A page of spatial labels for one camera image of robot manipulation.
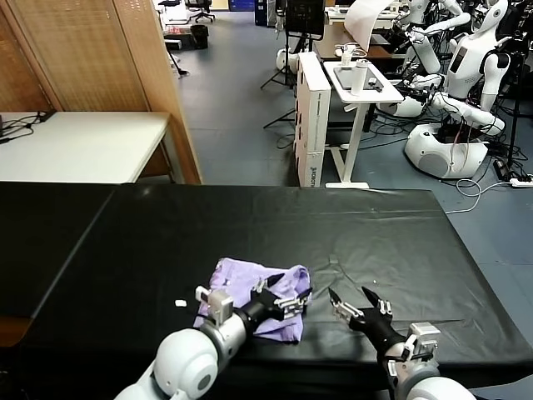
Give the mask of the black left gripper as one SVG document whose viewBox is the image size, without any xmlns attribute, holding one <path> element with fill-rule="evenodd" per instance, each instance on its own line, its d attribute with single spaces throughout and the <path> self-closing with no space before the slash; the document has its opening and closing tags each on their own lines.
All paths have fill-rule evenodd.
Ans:
<svg viewBox="0 0 533 400">
<path fill-rule="evenodd" d="M 250 292 L 250 300 L 242 307 L 242 319 L 247 328 L 258 328 L 268 319 L 283 321 L 304 312 L 312 294 L 311 287 L 285 298 L 270 291 L 284 276 L 284 273 L 278 273 L 257 280 Z"/>
</svg>

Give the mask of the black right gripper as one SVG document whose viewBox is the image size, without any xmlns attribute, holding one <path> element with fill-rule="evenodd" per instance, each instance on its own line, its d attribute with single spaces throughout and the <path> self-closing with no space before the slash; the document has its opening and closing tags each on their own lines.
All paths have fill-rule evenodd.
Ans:
<svg viewBox="0 0 533 400">
<path fill-rule="evenodd" d="M 391 303 L 367 287 L 361 289 L 376 310 L 362 310 L 362 316 L 359 309 L 342 301 L 340 296 L 329 287 L 330 304 L 334 308 L 334 313 L 346 322 L 351 330 L 364 333 L 377 354 L 385 355 L 396 344 L 404 343 L 406 337 L 391 326 Z"/>
</svg>

